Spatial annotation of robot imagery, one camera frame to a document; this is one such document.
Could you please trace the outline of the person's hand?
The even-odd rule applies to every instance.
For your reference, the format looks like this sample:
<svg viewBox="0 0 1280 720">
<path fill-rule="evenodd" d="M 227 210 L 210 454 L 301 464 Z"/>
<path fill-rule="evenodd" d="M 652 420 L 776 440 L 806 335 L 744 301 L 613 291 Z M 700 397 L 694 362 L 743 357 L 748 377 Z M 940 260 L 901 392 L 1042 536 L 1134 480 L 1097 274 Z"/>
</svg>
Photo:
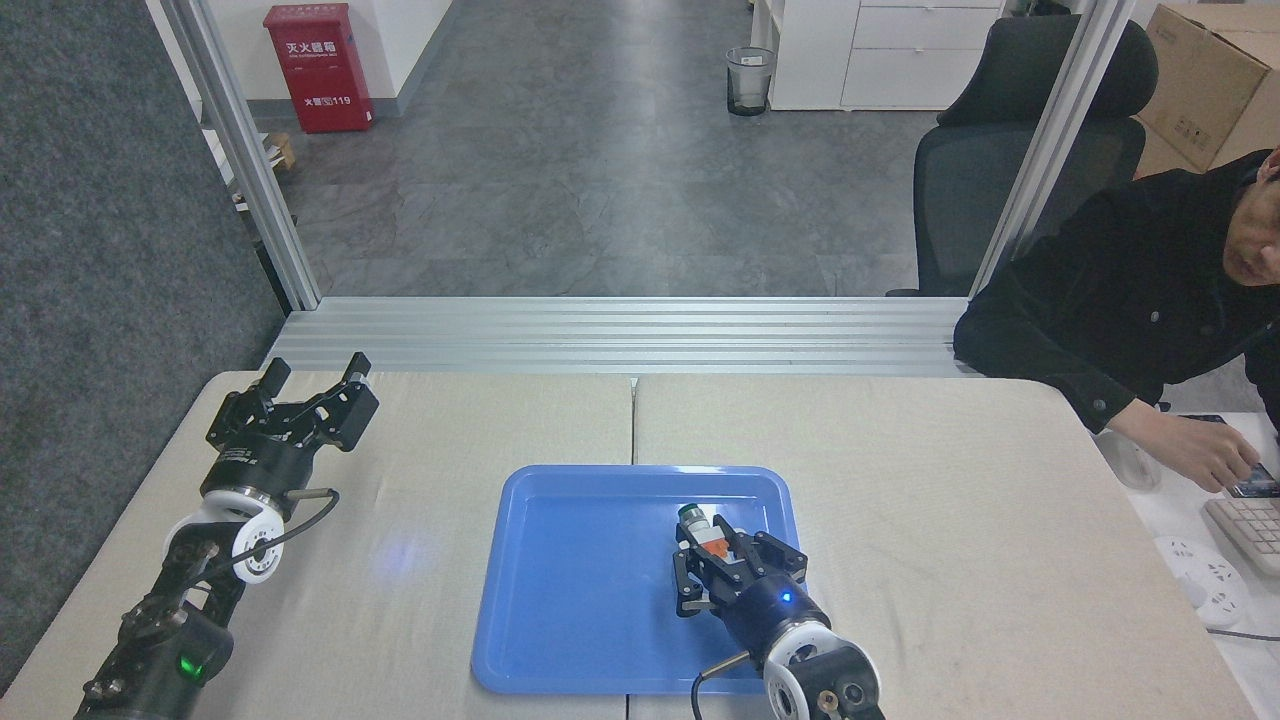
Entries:
<svg viewBox="0 0 1280 720">
<path fill-rule="evenodd" d="M 1207 492 L 1238 486 L 1261 460 L 1253 445 L 1225 423 L 1157 415 L 1137 438 L 1155 460 Z"/>
</svg>

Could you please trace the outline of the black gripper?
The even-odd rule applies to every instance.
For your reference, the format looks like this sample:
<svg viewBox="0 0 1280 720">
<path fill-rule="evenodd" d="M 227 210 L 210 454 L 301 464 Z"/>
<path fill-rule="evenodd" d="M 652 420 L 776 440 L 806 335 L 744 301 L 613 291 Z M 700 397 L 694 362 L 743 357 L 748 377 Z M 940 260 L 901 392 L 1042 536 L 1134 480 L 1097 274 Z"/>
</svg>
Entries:
<svg viewBox="0 0 1280 720">
<path fill-rule="evenodd" d="M 244 392 L 224 398 L 206 434 L 218 459 L 206 491 L 252 491 L 270 498 L 307 486 L 315 448 L 332 445 L 349 452 L 369 427 L 379 401 L 366 382 L 372 364 L 353 354 L 332 388 L 296 404 L 273 405 L 291 374 L 282 357 Z M 273 414 L 273 436 L 265 436 Z"/>
<path fill-rule="evenodd" d="M 806 579 L 808 556 L 768 532 L 736 529 L 724 556 L 685 539 L 677 546 L 676 614 L 692 618 L 709 610 L 751 657 L 767 657 L 794 624 L 831 629 L 829 618 L 797 584 Z"/>
</svg>

